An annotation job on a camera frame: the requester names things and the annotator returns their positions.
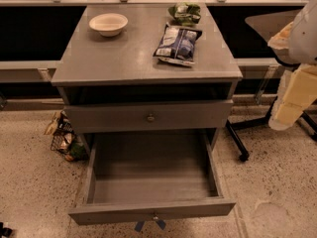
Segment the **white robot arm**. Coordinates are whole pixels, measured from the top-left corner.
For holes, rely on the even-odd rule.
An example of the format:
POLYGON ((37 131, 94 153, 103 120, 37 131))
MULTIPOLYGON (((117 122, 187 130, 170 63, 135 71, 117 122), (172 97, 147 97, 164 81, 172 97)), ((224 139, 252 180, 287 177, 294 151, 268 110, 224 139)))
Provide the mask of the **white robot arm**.
POLYGON ((296 71, 283 74, 271 109, 268 125, 281 131, 290 128, 317 99, 317 0, 310 0, 268 45, 288 49, 289 56, 300 63, 296 71))

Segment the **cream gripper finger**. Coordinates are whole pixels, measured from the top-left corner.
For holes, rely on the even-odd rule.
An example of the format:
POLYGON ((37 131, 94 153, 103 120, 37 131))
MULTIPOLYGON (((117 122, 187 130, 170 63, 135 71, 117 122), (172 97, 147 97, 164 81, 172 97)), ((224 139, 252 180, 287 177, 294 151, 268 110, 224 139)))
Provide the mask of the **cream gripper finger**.
POLYGON ((273 104, 268 126, 276 131, 286 130, 301 116, 302 110, 294 105, 288 105, 281 102, 273 104))
POLYGON ((283 102, 308 108, 317 99, 317 65, 303 63, 292 75, 283 102))

